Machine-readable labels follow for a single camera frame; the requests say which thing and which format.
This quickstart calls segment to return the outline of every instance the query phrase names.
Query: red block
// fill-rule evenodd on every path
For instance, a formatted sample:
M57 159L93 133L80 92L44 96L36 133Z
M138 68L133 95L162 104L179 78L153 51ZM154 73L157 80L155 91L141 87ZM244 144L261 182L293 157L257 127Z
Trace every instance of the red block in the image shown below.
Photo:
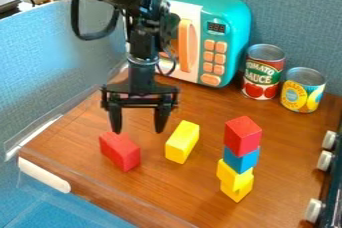
M262 129L242 116L226 122L224 143L237 157L242 157L258 148L261 135Z
M110 158L124 172L140 164L140 148L127 134L106 132L99 137L102 154Z

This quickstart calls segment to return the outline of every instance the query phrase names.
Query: wooden surface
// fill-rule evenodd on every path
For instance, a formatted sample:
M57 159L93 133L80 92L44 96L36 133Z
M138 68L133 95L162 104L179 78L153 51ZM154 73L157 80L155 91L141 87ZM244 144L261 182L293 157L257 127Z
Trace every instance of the wooden surface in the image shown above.
M164 133L154 133L152 110L124 111L123 130L142 148L140 167L122 173L101 155L98 136L110 127L99 93L35 138L21 155L69 180L75 194L143 227L187 226L163 210L200 227L311 227L302 219L310 198L319 197L324 174L315 167L326 130L337 127L341 98L326 94L315 113L298 114L279 99L247 99L236 84L218 90L159 80L182 90L180 108ZM242 115L263 129L263 137L254 189L236 204L220 192L215 172L224 122ZM180 165L164 158L164 144L183 119L199 124L201 131ZM129 202L120 205L118 197L128 195Z

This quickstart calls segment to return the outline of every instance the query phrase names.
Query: teal microwave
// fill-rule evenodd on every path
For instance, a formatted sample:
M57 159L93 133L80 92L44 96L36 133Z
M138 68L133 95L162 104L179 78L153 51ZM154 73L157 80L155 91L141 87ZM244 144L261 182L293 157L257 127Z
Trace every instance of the teal microwave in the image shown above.
M248 44L251 12L240 0L169 0L180 18L172 53L171 77L211 87L224 87L234 77ZM161 53L164 72L172 66Z

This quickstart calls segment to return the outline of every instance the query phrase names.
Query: wooden block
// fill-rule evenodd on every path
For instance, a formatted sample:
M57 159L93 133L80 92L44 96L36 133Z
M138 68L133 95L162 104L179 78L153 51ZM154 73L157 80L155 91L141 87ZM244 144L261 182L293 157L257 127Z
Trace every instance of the wooden block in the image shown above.
M253 189L254 177L244 187L237 191L231 191L229 186L221 182L220 190L236 203L240 202Z
M183 120L165 144L165 158L183 164L199 139L199 128Z
M242 174L248 169L256 166L259 159L259 153L260 146L253 152L250 152L242 157L237 157L227 146L225 146L223 151L223 161L232 169L234 169L235 172Z
M217 177L225 184L230 191L238 191L253 179L253 168L248 169L242 174L238 174L229 167L223 159L217 164Z
M102 154L111 159L122 171L127 172L140 164L140 148L127 134L106 132L99 140Z
M262 129L249 117L242 116L226 122L224 143L238 157L257 150Z

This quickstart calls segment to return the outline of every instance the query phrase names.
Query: tomato sauce can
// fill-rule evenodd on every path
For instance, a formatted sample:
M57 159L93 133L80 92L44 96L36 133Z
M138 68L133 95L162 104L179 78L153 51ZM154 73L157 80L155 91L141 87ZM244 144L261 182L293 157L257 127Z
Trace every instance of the tomato sauce can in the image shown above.
M242 92L257 100L274 98L284 66L285 53L279 47L269 44L249 47Z
M318 71L295 67L287 71L280 102L286 108L300 113L311 113L323 97L326 78Z

